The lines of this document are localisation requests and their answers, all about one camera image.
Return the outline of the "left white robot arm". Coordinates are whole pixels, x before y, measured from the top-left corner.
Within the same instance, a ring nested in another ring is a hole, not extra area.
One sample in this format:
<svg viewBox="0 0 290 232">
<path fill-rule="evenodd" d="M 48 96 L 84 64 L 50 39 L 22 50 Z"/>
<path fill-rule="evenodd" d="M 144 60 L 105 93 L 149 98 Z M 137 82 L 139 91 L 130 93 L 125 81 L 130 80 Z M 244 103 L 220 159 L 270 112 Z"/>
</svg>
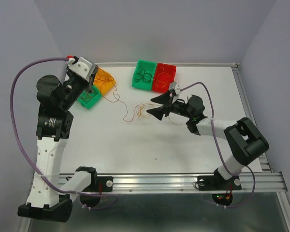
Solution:
<svg viewBox="0 0 290 232">
<path fill-rule="evenodd" d="M 40 103 L 37 161 L 29 196 L 17 211 L 20 217 L 66 222 L 80 192 L 94 190 L 98 184 L 95 168 L 79 167 L 63 189 L 58 188 L 61 160 L 73 121 L 69 109 L 92 87 L 91 78 L 86 80 L 73 71 L 66 73 L 68 79 L 63 83 L 54 75 L 46 75 L 36 85 Z"/>
</svg>

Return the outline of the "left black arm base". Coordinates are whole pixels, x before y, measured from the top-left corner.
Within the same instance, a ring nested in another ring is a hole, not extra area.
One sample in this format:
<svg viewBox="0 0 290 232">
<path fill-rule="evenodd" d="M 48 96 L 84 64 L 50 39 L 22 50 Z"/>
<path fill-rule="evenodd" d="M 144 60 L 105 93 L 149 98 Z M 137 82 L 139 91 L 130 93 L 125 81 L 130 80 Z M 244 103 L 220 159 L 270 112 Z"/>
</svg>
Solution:
<svg viewBox="0 0 290 232">
<path fill-rule="evenodd" d="M 97 177 L 96 184 L 90 184 L 83 192 L 89 193 L 94 192 L 94 194 L 110 193 L 113 191 L 113 177 L 104 176 Z M 86 208 L 90 211 L 93 210 L 104 210 L 113 206 L 118 200 L 118 197 L 89 197 L 89 196 L 80 196 L 80 203 L 83 208 Z"/>
</svg>

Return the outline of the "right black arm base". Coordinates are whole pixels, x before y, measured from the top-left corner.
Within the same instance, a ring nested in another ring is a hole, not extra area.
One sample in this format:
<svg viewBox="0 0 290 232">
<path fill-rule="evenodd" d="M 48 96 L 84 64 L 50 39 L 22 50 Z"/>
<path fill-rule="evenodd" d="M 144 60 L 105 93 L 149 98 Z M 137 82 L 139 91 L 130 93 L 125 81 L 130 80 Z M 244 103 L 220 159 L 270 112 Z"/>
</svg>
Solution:
<svg viewBox="0 0 290 232">
<path fill-rule="evenodd" d="M 238 176 L 225 180 L 223 177 L 218 177 L 217 174 L 198 176 L 194 186 L 200 191 L 220 191 L 220 193 L 213 193 L 212 199 L 216 204 L 222 206 L 230 206 L 233 201 L 233 191 L 242 189 Z"/>
</svg>

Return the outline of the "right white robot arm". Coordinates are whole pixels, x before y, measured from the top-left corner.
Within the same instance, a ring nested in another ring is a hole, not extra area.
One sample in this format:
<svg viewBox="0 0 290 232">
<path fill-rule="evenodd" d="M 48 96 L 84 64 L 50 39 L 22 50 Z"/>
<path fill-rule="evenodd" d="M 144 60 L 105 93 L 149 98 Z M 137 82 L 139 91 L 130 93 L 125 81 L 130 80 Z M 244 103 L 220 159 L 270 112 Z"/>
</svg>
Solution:
<svg viewBox="0 0 290 232">
<path fill-rule="evenodd" d="M 247 117 L 238 121 L 214 120 L 204 115 L 205 106 L 201 97 L 192 95 L 187 101 L 177 99 L 171 91 L 151 99 L 160 107 L 147 110 L 149 114 L 162 120 L 170 113 L 188 118 L 186 122 L 190 133 L 198 136 L 212 136 L 227 141 L 231 155 L 222 161 L 213 176 L 215 187 L 223 189 L 230 183 L 230 178 L 259 158 L 269 149 L 269 143 L 255 124 Z"/>
</svg>

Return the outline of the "left green plastic bin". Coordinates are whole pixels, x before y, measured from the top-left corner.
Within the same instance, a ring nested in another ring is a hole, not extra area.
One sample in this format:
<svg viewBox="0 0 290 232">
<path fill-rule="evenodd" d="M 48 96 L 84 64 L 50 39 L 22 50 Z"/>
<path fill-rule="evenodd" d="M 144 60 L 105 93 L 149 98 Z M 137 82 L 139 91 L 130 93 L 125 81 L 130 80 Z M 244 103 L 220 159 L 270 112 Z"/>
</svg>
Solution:
<svg viewBox="0 0 290 232">
<path fill-rule="evenodd" d="M 101 98 L 100 91 L 95 86 L 92 86 L 90 92 L 84 91 L 77 100 L 84 108 L 91 109 Z"/>
</svg>

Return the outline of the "green plastic bin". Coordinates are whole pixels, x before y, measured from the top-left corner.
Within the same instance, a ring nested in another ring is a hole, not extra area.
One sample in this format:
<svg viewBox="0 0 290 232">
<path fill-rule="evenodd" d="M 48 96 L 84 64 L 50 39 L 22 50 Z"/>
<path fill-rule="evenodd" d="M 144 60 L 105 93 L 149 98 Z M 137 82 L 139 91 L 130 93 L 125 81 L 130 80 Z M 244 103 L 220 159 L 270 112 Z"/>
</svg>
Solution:
<svg viewBox="0 0 290 232">
<path fill-rule="evenodd" d="M 151 91 L 156 66 L 156 62 L 138 60 L 132 77 L 132 87 Z"/>
<path fill-rule="evenodd" d="M 92 86 L 90 92 L 84 91 L 77 100 L 84 108 L 91 109 L 101 98 L 100 91 L 95 86 Z"/>
</svg>

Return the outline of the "red plastic bin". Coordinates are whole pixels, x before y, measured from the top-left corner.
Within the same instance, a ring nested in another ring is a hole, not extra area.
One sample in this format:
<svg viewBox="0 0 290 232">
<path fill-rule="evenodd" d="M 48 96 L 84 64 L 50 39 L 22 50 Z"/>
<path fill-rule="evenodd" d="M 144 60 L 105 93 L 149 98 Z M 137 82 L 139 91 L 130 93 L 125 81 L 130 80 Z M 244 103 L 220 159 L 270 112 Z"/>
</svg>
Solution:
<svg viewBox="0 0 290 232">
<path fill-rule="evenodd" d="M 166 63 L 157 63 L 151 90 L 164 93 L 169 89 L 170 83 L 174 81 L 176 66 Z"/>
</svg>

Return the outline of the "right green plastic bin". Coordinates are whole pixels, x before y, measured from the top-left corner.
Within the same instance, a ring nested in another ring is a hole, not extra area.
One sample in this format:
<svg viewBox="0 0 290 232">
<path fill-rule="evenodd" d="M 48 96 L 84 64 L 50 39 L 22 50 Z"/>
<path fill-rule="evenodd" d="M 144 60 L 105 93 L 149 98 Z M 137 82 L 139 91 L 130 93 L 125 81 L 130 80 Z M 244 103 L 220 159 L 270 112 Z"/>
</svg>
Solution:
<svg viewBox="0 0 290 232">
<path fill-rule="evenodd" d="M 132 87 L 151 91 L 156 66 L 156 62 L 138 60 L 132 77 Z"/>
</svg>

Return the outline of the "orange plastic bin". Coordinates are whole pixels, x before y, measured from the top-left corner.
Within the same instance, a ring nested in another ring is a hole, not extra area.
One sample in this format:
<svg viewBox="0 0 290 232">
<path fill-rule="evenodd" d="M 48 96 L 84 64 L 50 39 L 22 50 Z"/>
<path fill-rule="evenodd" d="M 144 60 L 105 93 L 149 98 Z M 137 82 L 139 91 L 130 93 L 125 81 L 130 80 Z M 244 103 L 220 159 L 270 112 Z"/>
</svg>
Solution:
<svg viewBox="0 0 290 232">
<path fill-rule="evenodd" d="M 104 96 L 116 85 L 116 81 L 110 73 L 106 72 L 102 68 L 98 68 L 93 85 Z"/>
</svg>

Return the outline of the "aluminium front rail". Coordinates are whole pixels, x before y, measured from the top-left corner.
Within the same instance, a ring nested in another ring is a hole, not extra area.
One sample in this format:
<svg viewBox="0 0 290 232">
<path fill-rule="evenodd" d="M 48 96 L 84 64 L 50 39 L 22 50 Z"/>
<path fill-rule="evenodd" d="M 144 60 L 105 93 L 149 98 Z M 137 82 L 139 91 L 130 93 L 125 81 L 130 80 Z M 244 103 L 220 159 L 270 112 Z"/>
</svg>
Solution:
<svg viewBox="0 0 290 232">
<path fill-rule="evenodd" d="M 210 174 L 100 174 L 78 171 L 74 174 L 58 174 L 49 177 L 49 181 L 61 190 L 83 192 L 90 184 L 97 183 L 97 177 L 113 177 L 113 191 L 102 195 L 124 194 L 194 194 L 220 193 L 220 191 L 200 191 L 194 184 L 198 176 Z M 279 173 L 242 173 L 239 176 L 242 189 L 233 193 L 287 192 L 282 174 Z"/>
</svg>

